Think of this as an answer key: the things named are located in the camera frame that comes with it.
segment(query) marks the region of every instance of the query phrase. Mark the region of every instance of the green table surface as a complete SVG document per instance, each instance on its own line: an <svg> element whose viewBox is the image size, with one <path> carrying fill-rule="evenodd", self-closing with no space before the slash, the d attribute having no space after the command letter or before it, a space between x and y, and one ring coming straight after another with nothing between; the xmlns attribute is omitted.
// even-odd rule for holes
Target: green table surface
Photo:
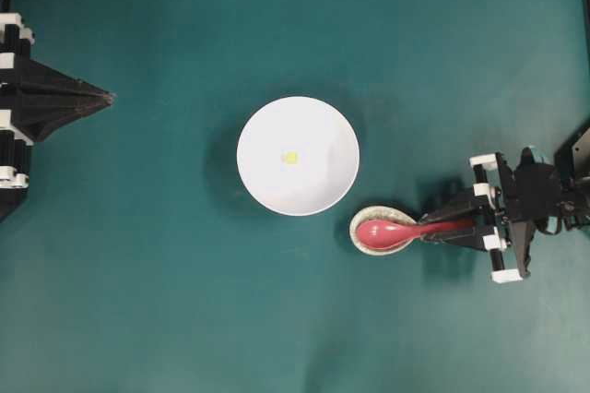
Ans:
<svg viewBox="0 0 590 393"><path fill-rule="evenodd" d="M590 244L539 236L532 277L414 243L374 258L359 208L414 215L467 159L551 155L590 115L583 0L13 0L35 59L117 93L34 151L0 226L2 392L585 392ZM335 105L361 147L321 214L259 206L240 130Z"/></svg>

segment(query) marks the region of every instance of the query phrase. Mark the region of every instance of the red spoon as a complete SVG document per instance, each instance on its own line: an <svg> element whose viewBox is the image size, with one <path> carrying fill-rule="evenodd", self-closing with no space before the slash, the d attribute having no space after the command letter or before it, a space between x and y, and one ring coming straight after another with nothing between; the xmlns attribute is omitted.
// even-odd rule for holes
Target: red spoon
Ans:
<svg viewBox="0 0 590 393"><path fill-rule="evenodd" d="M433 224L397 224L390 220L366 220L357 227L357 237L374 250L397 248L428 233L449 232L472 227L472 220L450 220Z"/></svg>

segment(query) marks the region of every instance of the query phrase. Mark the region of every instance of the white plastic clip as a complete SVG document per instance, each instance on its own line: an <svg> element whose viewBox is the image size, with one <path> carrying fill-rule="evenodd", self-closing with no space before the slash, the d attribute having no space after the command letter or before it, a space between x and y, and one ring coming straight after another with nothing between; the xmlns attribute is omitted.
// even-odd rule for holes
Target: white plastic clip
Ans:
<svg viewBox="0 0 590 393"><path fill-rule="evenodd" d="M489 155L479 155L474 156L473 158L469 158L469 164L473 169L476 165L483 166L484 170L488 172L493 172L494 170L498 169L498 162L496 161L496 154L490 153Z"/></svg>
<svg viewBox="0 0 590 393"><path fill-rule="evenodd" d="M483 245L486 247L486 250L506 250L508 248L508 244L504 238L501 238L498 234L498 229L494 227L494 234L486 234L482 236Z"/></svg>
<svg viewBox="0 0 590 393"><path fill-rule="evenodd" d="M509 268L507 270L498 270L491 272L491 280L497 284L505 284L506 282L517 282L523 280L518 272L518 268Z"/></svg>
<svg viewBox="0 0 590 393"><path fill-rule="evenodd" d="M0 68L15 68L15 54L0 54Z"/></svg>
<svg viewBox="0 0 590 393"><path fill-rule="evenodd" d="M18 26L18 37L21 40L29 40L30 45L35 43L33 30L23 25L22 16L18 13L0 13L0 41L4 42L5 27L8 25Z"/></svg>
<svg viewBox="0 0 590 393"><path fill-rule="evenodd" d="M25 173L17 173L15 176L14 181L12 182L13 188L28 188L29 187L29 177Z"/></svg>
<svg viewBox="0 0 590 393"><path fill-rule="evenodd" d="M494 199L496 197L496 189L488 183L473 184L473 193L476 197L488 197L488 202L492 209L496 209Z"/></svg>
<svg viewBox="0 0 590 393"><path fill-rule="evenodd" d="M17 175L17 169L9 165L0 166L0 183L11 183Z"/></svg>

